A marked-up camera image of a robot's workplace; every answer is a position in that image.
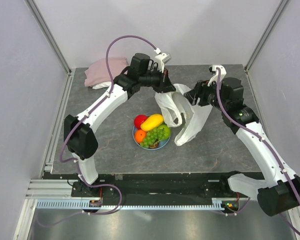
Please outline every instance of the white bag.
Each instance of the white bag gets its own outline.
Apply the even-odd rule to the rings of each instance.
[[[179,134],[175,137],[174,143],[181,146],[194,139],[198,132],[204,127],[212,106],[192,106],[184,97],[184,93],[191,89],[183,84],[174,84],[176,91],[167,93],[156,93],[154,98],[159,105],[164,122],[170,128],[175,128],[183,123],[183,114],[185,124]]]

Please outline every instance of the wall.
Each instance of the wall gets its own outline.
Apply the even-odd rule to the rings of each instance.
[[[37,178],[66,73],[23,0],[0,1],[0,240]]]
[[[171,65],[245,64],[280,0],[35,0],[72,68],[104,58],[122,35],[138,35],[171,53]],[[111,56],[152,49],[136,39]]]
[[[290,1],[249,75],[270,139],[300,176],[300,0]]]

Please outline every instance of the pink cloth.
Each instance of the pink cloth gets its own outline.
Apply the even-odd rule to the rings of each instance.
[[[109,57],[109,67],[113,78],[118,76],[127,66],[128,62],[125,57]],[[110,81],[105,58],[96,61],[84,73],[86,75],[86,80],[84,81],[85,87]]]

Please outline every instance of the blue bowl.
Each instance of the blue bowl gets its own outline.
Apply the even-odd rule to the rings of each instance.
[[[143,149],[146,149],[146,150],[158,150],[158,149],[160,149],[160,148],[163,148],[163,147],[169,142],[170,137],[171,137],[171,135],[170,135],[170,137],[169,137],[167,140],[162,140],[162,141],[160,141],[160,142],[159,142],[159,146],[158,146],[157,148],[145,148],[145,147],[140,146],[140,144],[137,143],[136,140],[135,140],[135,133],[136,133],[137,130],[138,130],[138,128],[136,128],[135,126],[133,126],[133,128],[132,128],[132,137],[133,137],[133,140],[135,141],[135,143],[136,143],[140,148],[143,148]]]

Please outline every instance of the floor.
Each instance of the floor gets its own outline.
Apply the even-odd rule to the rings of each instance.
[[[227,77],[242,80],[245,104],[256,113],[257,108],[242,65],[224,65]],[[198,80],[209,80],[209,65],[168,66],[173,83],[193,88]],[[77,68],[65,110],[77,115],[89,107],[105,89],[94,90],[84,86],[86,68]],[[210,116],[192,141],[176,146],[175,136],[181,128],[173,128],[168,144],[159,150],[140,148],[132,138],[132,127],[137,115],[161,113],[152,88],[144,87],[131,99],[118,107],[99,127],[96,139],[99,148],[94,155],[99,173],[187,173],[187,172],[230,172],[259,171],[259,167],[244,144],[223,123],[221,112],[212,109]],[[74,163],[61,164],[58,161],[63,144],[63,130],[57,143],[53,174],[76,172]],[[64,159],[72,155],[68,150]]]
[[[35,214],[40,223],[50,225],[77,211],[37,209]],[[265,215],[257,202],[250,202],[238,216],[204,210],[120,210],[102,217],[76,215],[49,228],[33,224],[30,232],[29,240],[296,239],[279,215]]]

